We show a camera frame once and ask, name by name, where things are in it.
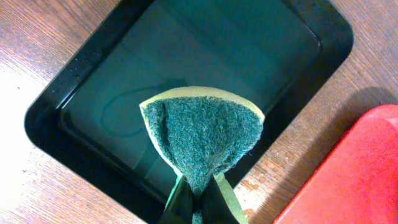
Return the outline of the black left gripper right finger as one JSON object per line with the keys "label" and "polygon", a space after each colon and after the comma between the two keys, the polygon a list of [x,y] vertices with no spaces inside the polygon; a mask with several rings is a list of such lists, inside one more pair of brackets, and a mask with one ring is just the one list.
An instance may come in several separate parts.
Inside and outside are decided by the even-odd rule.
{"label": "black left gripper right finger", "polygon": [[214,177],[201,195],[201,214],[203,224],[238,224]]}

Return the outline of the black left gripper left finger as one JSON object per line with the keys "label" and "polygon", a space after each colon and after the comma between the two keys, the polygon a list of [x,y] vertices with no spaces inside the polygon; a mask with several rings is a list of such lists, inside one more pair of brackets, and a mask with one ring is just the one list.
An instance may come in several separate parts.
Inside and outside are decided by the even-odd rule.
{"label": "black left gripper left finger", "polygon": [[188,182],[181,178],[158,224],[192,224],[193,193]]}

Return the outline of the green yellow scrub sponge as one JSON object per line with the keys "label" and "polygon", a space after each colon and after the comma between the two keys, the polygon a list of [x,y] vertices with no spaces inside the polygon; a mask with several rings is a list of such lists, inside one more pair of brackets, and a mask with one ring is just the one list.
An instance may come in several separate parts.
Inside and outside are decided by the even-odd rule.
{"label": "green yellow scrub sponge", "polygon": [[215,184],[234,223],[245,214],[225,173],[261,138],[265,116],[251,101],[212,87],[174,88],[143,101],[156,151],[199,200]]}

